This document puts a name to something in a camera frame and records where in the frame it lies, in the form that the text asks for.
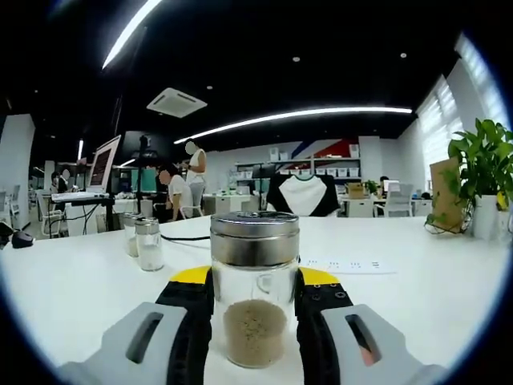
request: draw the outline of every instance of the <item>black ceiling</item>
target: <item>black ceiling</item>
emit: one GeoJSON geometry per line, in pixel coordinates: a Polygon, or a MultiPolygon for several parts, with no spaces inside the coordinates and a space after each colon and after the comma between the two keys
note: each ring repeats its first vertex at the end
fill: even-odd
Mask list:
{"type": "MultiPolygon", "coordinates": [[[[31,7],[30,16],[22,10],[18,55],[8,79],[12,110],[7,112],[34,117],[33,164],[51,158],[73,161],[79,139],[90,154],[112,137],[121,95],[118,133],[142,130],[174,140],[312,107],[415,109],[454,65],[454,44],[464,27],[454,13],[439,8],[163,0],[101,72],[120,31],[145,1],[68,0],[31,7]],[[294,56],[301,61],[295,63],[294,56]],[[183,119],[146,109],[166,87],[208,106],[183,119]]],[[[226,149],[358,135],[396,138],[413,119],[307,117],[239,128],[201,143],[206,149],[226,149]]]]}

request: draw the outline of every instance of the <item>potted plant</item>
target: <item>potted plant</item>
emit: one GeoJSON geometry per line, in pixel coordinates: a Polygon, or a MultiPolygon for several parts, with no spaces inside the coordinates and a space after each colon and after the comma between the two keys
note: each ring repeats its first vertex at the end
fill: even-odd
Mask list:
{"type": "Polygon", "coordinates": [[[513,133],[500,123],[475,120],[477,135],[456,132],[462,139],[451,140],[449,157],[457,157],[460,183],[444,175],[451,192],[456,194],[467,211],[473,209],[472,233],[490,240],[497,229],[497,196],[513,199],[513,133]]]}
{"type": "Polygon", "coordinates": [[[378,183],[373,180],[368,180],[364,184],[364,187],[369,192],[369,195],[375,194],[378,192],[378,183]]]}

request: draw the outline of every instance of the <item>black cable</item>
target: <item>black cable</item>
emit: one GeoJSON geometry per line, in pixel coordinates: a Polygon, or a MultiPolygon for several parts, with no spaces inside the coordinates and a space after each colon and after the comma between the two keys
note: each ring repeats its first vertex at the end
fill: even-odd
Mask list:
{"type": "Polygon", "coordinates": [[[205,241],[207,239],[210,239],[210,237],[196,237],[196,238],[171,238],[166,237],[165,235],[160,234],[162,239],[165,239],[166,241],[205,241]]]}

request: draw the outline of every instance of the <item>salt shaker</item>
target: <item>salt shaker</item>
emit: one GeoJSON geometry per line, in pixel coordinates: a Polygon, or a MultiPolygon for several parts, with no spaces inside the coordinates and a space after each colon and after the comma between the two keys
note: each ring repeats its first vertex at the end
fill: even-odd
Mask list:
{"type": "Polygon", "coordinates": [[[143,214],[126,213],[123,223],[125,226],[125,249],[131,257],[137,257],[137,242],[135,240],[135,221],[144,218],[143,214]]]}
{"type": "Polygon", "coordinates": [[[155,218],[140,218],[135,221],[135,238],[139,265],[142,270],[162,269],[162,246],[160,244],[159,222],[155,218]]]}

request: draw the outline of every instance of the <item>brown powder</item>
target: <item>brown powder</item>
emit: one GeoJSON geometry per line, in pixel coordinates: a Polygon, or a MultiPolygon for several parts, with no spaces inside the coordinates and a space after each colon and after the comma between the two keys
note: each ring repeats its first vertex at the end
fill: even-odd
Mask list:
{"type": "Polygon", "coordinates": [[[283,355],[284,311],[261,299],[231,305],[224,313],[228,357],[242,367],[267,367],[283,355]]]}

